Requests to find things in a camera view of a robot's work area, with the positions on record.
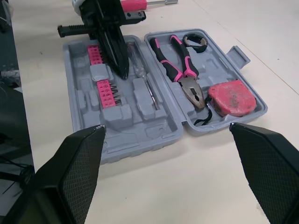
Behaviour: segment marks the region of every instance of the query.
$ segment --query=white table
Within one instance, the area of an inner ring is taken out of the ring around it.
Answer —
[[[281,40],[281,27],[272,24],[280,4],[295,10],[297,3],[271,0],[270,10],[268,0],[250,1],[254,7],[247,2],[180,0],[177,5],[151,8],[145,21],[122,31],[143,39],[149,32],[201,28],[224,52],[238,45],[251,59],[242,74],[269,107],[251,124],[280,132],[299,148],[299,96],[293,90],[299,76],[291,72],[298,68],[299,44],[293,36]],[[11,0],[11,4],[32,154],[39,169],[72,133],[62,45],[80,36],[61,39],[57,25],[80,24],[81,18],[70,0]],[[253,11],[267,17],[253,20]],[[289,15],[283,7],[282,13],[280,24],[290,22],[283,34],[298,34],[298,26],[292,30],[298,9]],[[281,44],[286,48],[273,50]],[[171,146],[101,166],[86,223],[265,224],[268,220],[248,187],[233,137],[224,130],[197,138],[184,133]]]

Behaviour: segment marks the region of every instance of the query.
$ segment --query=molded plastic tray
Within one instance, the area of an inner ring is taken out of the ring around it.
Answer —
[[[197,82],[205,97],[210,86],[240,79],[256,98],[256,108],[251,114],[240,118],[230,115],[221,117],[212,109],[213,117],[207,125],[193,125],[196,119],[207,117],[207,109],[201,112],[195,110],[180,85],[172,83],[166,76],[165,68],[157,61],[149,44],[149,40],[156,37],[167,59],[181,68],[169,37],[175,34],[182,39],[186,33],[203,35],[208,41],[208,47],[203,53],[197,54],[188,48],[192,62],[199,70]],[[139,50],[147,71],[147,80],[160,110],[155,109],[145,82],[135,74],[131,61],[128,79],[121,80],[105,64],[90,65],[87,46],[97,44],[96,41],[72,41],[64,45],[73,130],[106,125],[102,163],[172,144],[182,136],[183,125],[189,133],[199,136],[228,127],[231,122],[252,121],[267,112],[267,105],[239,72],[250,60],[237,46],[225,55],[207,33],[200,29],[151,33],[145,36],[145,42],[135,36],[125,36],[125,41],[133,42]],[[104,78],[117,86],[121,104],[105,109],[101,107],[96,81]]]

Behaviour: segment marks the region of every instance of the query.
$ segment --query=black cable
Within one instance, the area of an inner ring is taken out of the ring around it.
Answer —
[[[28,166],[28,165],[26,165],[26,166],[22,166],[22,165],[20,165],[20,164],[18,164],[18,163],[12,162],[11,160],[9,160],[9,159],[7,159],[6,157],[4,157],[3,155],[0,155],[0,158],[3,159],[3,160],[5,160],[5,161],[7,161],[7,162],[9,162],[9,163],[12,164],[12,165],[17,166],[17,167],[27,168],[27,166]]]
[[[209,105],[207,104],[209,101],[211,101],[212,98],[210,98],[209,96],[205,99],[205,104],[206,104],[206,107],[209,111],[209,114],[207,116],[207,118],[205,119],[197,119],[195,122],[194,122],[194,125],[196,126],[199,122],[204,122],[202,123],[200,126],[203,126],[203,125],[206,125],[211,119],[212,119],[212,110],[210,109]]]
[[[0,158],[7,161],[8,163],[15,165],[17,167],[22,168],[19,176],[20,176],[20,188],[24,189],[24,187],[30,182],[30,180],[33,178],[34,173],[34,167],[32,165],[25,165],[22,166],[18,163],[12,162],[11,160],[9,160],[8,158],[4,157],[3,155],[0,155]],[[13,182],[2,194],[5,194],[14,184],[15,182]]]
[[[15,182],[13,182],[2,194],[5,194],[13,185]]]

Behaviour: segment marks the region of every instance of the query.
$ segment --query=screwdriver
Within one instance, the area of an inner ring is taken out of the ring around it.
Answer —
[[[147,6],[157,4],[177,4],[178,0],[160,0],[160,1],[146,1],[146,0],[122,0],[121,6],[124,12],[134,12],[145,10]]]
[[[132,63],[133,63],[133,68],[135,71],[135,74],[139,77],[139,78],[143,78],[146,88],[149,91],[150,97],[152,98],[153,102],[154,102],[154,106],[156,108],[156,110],[160,110],[158,102],[156,101],[153,91],[150,87],[150,84],[146,78],[146,70],[142,64],[142,61],[140,60],[140,55],[137,52],[137,49],[135,48],[135,45],[133,43],[129,43],[128,44],[128,56],[131,59]]]

